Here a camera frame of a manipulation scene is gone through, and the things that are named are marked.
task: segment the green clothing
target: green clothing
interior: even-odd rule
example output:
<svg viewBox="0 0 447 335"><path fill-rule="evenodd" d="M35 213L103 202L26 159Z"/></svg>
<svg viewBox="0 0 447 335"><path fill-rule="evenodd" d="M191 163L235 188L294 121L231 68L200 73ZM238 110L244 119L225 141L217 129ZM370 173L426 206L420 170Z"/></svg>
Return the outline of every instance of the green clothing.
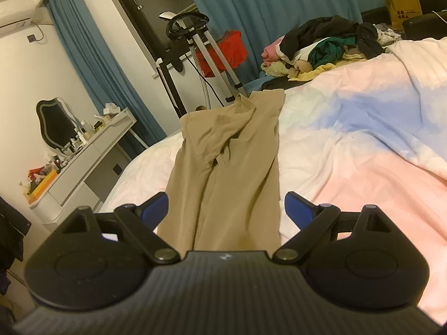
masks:
<svg viewBox="0 0 447 335"><path fill-rule="evenodd" d="M324 64L340 60L345 52L344 46L355 46L355 37L325 39L310 52L309 63L316 69Z"/></svg>

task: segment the cable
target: cable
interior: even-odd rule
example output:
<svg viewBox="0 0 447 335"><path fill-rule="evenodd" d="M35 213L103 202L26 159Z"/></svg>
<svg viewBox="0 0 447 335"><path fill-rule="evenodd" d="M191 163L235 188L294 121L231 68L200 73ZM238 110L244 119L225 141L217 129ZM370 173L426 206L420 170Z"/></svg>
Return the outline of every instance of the cable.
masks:
<svg viewBox="0 0 447 335"><path fill-rule="evenodd" d="M447 21L445 21L445 20L441 17L440 14L438 14L438 13L435 12L435 11L432 11L432 12L435 13L435 14L437 14L437 16L438 16L443 22L445 22L445 23L447 24Z"/></svg>
<svg viewBox="0 0 447 335"><path fill-rule="evenodd" d="M37 28L40 30L40 32L42 33L42 37L40 39L36 39L35 41L41 41L43 40L43 38L45 37L45 35L43 34L42 29L40 28L39 25L37 25L35 22L32 22L35 26L37 26Z"/></svg>
<svg viewBox="0 0 447 335"><path fill-rule="evenodd" d="M214 93L214 95L216 96L217 100L219 101L220 105L221 105L222 107L225 107L224 104L222 103L222 101L221 101L221 100L219 99L219 97L217 96L217 93L216 93L216 91L214 90L213 86L212 86L212 85L205 79L205 77L204 77L203 75L200 74L200 72L198 71L198 69L196 68L196 66L193 64L193 62L191 62L191 59L189 59L189 57L188 57L187 55L185 55L185 56L186 56L186 59L188 59L188 61L191 63L191 65L193 66L193 68L196 70L197 74L200 75L200 77L206 82L206 84L208 84L208 85L211 87L211 89L213 90L213 93Z"/></svg>
<svg viewBox="0 0 447 335"><path fill-rule="evenodd" d="M190 45L189 50L191 51L191 54L194 58L194 65L196 66L198 72L203 75L202 67L200 66L200 60L198 59L197 52L195 50L195 46ZM206 108L211 109L211 102L210 102L210 94L208 92L208 88L206 86L206 79L203 79L202 76L200 76L200 82L202 83L202 90L203 94L205 95L205 102L206 102Z"/></svg>

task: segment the red cloth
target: red cloth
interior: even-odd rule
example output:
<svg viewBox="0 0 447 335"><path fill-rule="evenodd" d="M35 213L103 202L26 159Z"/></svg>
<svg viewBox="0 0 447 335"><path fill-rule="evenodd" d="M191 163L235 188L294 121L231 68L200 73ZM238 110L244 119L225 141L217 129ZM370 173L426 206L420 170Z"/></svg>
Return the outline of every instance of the red cloth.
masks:
<svg viewBox="0 0 447 335"><path fill-rule="evenodd" d="M241 63L243 63L248 56L248 52L245 49L244 44L242 43L241 36L242 33L240 31L233 30L229 33L226 33L225 36L217 43L220 50L222 50L223 56L228 60L228 63L230 63L230 67L232 67L233 69L241 65ZM212 46L207 47L207 49L219 71L221 73L224 72L226 70L225 66L217 56L217 53L214 51ZM202 52L197 50L197 56L205 77L213 78L214 73L203 57Z"/></svg>

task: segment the white bed sheet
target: white bed sheet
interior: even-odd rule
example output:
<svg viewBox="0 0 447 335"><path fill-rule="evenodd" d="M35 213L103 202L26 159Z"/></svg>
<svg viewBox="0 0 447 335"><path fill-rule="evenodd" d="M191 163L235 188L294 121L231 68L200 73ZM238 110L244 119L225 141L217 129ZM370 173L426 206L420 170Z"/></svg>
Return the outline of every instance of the white bed sheet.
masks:
<svg viewBox="0 0 447 335"><path fill-rule="evenodd" d="M447 155L438 142L447 133L447 39L402 41L389 51L286 91L279 118L280 234L284 243L299 232L284 211L288 191L345 211L379 205L427 259L431 276L419 307L444 323ZM431 132L440 135L437 142ZM138 156L101 211L140 205L164 191L182 141L176 134Z"/></svg>

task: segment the white desk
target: white desk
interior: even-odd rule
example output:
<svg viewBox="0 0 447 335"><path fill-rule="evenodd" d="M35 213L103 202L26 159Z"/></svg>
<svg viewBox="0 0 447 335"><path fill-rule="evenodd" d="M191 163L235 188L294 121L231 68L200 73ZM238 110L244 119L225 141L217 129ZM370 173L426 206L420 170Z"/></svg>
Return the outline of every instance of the white desk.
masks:
<svg viewBox="0 0 447 335"><path fill-rule="evenodd" d="M88 205L96 212L101 208L100 198L85 181L135 122L128 108L116 115L61 170L41 197L30 205L48 230L54 230L80 205Z"/></svg>

